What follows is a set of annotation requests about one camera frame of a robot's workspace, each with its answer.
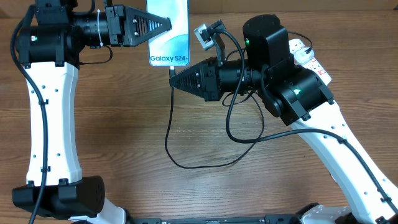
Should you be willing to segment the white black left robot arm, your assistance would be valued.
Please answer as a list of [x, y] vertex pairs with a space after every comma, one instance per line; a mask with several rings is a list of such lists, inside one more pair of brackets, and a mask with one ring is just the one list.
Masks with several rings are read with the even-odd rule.
[[76, 1], [36, 0], [15, 28], [12, 59], [27, 81], [31, 155], [26, 183], [12, 191], [16, 207], [73, 223], [132, 223], [105, 196], [103, 179], [85, 177], [75, 142], [75, 90], [80, 52], [135, 47], [171, 29], [171, 21], [106, 1], [78, 12]]

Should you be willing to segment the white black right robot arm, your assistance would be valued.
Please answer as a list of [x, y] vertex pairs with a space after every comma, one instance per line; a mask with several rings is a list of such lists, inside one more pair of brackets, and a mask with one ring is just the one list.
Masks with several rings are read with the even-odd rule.
[[307, 205], [295, 214], [266, 215], [265, 223], [396, 223], [397, 187], [381, 172], [356, 139], [323, 77], [311, 70], [311, 48], [299, 48], [274, 14], [243, 25], [240, 58], [224, 55], [221, 21], [195, 30], [204, 49], [217, 55], [180, 73], [170, 86], [218, 101], [224, 93], [256, 92], [268, 112], [299, 135], [317, 154], [345, 195], [347, 207]]

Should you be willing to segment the blue Samsung smartphone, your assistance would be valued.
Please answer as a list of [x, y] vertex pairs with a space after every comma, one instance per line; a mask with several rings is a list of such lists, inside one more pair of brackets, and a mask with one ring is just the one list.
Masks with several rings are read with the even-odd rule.
[[153, 67], [190, 63], [189, 0], [147, 0], [147, 12], [170, 19], [172, 28], [149, 40]]

